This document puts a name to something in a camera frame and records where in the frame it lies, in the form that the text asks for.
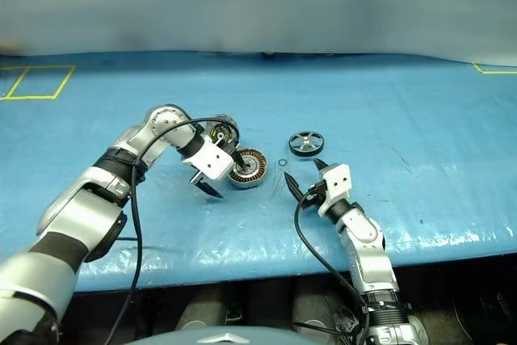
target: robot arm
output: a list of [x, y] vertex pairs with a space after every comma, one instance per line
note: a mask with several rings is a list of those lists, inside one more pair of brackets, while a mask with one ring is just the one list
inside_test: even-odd
[[127, 217], [122, 208], [131, 195], [136, 160], [141, 160], [139, 183], [171, 145], [183, 163], [197, 169], [194, 184], [212, 194], [203, 177], [225, 177], [233, 168], [233, 157], [238, 162], [237, 145], [232, 156], [203, 135], [201, 126], [185, 124], [145, 152], [159, 133], [190, 119], [174, 105], [152, 108], [140, 125], [125, 132], [48, 206], [37, 227], [38, 241], [0, 265], [1, 345], [57, 342], [57, 323], [74, 294], [80, 266], [104, 256], [124, 228]]
[[[314, 159], [320, 182], [309, 189], [313, 198], [306, 206], [318, 206], [318, 215], [329, 218], [338, 232], [350, 261], [354, 288], [365, 301], [371, 324], [368, 344], [418, 345], [418, 334], [409, 324], [406, 307], [399, 296], [397, 278], [385, 252], [382, 229], [366, 217], [357, 203], [348, 202], [352, 188], [348, 165], [327, 165]], [[295, 179], [286, 174], [289, 191], [302, 200]]]

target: yellow tape marking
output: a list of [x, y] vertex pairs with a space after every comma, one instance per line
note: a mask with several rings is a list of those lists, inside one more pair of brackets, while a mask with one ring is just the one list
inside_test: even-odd
[[[76, 65], [28, 65], [28, 66], [3, 66], [0, 70], [20, 70], [23, 69], [23, 72], [16, 79], [15, 84], [9, 89], [7, 95], [0, 98], [0, 100], [55, 100], [57, 96], [61, 93], [66, 83], [72, 77], [72, 74], [77, 68]], [[53, 95], [25, 95], [25, 96], [13, 96], [13, 93], [18, 88], [21, 81], [25, 78], [30, 69], [69, 69], [69, 72], [66, 74], [63, 81], [59, 84], [59, 87], [56, 89]]]
[[472, 65], [481, 74], [517, 74], [517, 70], [483, 70], [478, 64], [474, 62]]

